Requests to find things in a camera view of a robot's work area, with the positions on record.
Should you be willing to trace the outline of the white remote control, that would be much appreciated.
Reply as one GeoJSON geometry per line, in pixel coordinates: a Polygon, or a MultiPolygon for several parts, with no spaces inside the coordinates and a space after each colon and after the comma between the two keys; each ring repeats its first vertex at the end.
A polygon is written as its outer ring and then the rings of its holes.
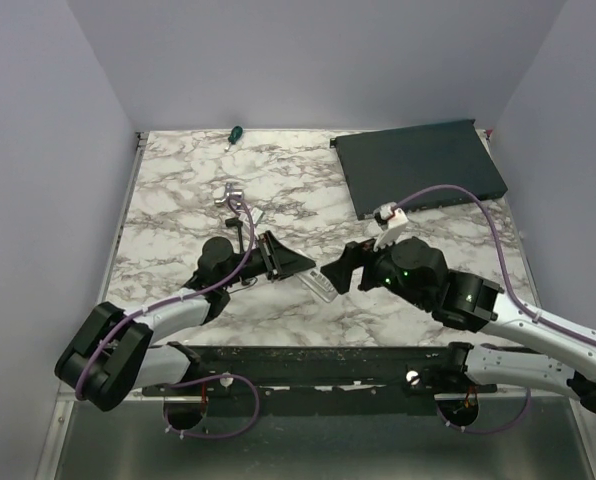
{"type": "Polygon", "coordinates": [[[297,278],[326,303],[331,303],[338,296],[332,283],[318,269],[300,272],[297,278]]]}

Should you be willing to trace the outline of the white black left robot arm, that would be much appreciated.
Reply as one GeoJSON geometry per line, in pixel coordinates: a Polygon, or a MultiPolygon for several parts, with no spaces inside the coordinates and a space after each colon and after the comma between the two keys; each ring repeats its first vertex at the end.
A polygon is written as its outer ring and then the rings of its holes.
{"type": "Polygon", "coordinates": [[[192,277],[175,294],[150,306],[121,308],[105,301],[89,313],[54,367],[55,376],[80,400],[106,412],[135,388],[167,384],[179,395],[200,380],[183,348],[160,340],[217,318],[230,301],[228,288],[265,276],[284,280],[315,268],[314,260],[282,245],[271,232],[249,249],[235,252],[231,241],[207,240],[192,277]]]}

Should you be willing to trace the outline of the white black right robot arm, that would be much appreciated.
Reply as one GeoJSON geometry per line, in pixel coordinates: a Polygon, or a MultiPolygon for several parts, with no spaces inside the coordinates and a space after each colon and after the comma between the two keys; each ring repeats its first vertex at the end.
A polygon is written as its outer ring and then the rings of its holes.
{"type": "Polygon", "coordinates": [[[348,243],[321,267],[339,294],[362,271],[361,291],[385,288],[429,313],[443,326],[510,340],[521,352],[472,347],[464,358],[438,367],[438,379],[458,392],[475,384],[509,384],[558,393],[596,414],[596,330],[518,299],[510,289],[453,270],[443,253],[412,237],[377,249],[373,241],[348,243]]]}

